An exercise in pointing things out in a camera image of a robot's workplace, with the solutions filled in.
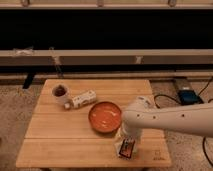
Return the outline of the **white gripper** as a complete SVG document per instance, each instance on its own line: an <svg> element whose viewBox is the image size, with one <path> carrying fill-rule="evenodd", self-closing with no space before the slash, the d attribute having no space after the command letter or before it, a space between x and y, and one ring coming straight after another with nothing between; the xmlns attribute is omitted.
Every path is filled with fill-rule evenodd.
<svg viewBox="0 0 213 171"><path fill-rule="evenodd" d="M131 125L127 125L126 123L122 123L121 125L121 135L125 138L133 138L135 139L132 156L136 155L140 145L140 138L142 135L142 129L133 127ZM121 146L123 143L123 139L120 136L115 137L114 146L116 154L119 155Z"/></svg>

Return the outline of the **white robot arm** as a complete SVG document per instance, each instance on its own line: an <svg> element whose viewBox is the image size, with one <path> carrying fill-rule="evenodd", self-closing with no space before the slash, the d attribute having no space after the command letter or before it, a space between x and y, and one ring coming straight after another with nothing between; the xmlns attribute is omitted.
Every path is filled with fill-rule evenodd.
<svg viewBox="0 0 213 171"><path fill-rule="evenodd" d="M143 129L161 129L213 138L213 103L154 108L149 99L136 97L123 111L115 149L119 157L138 151Z"/></svg>

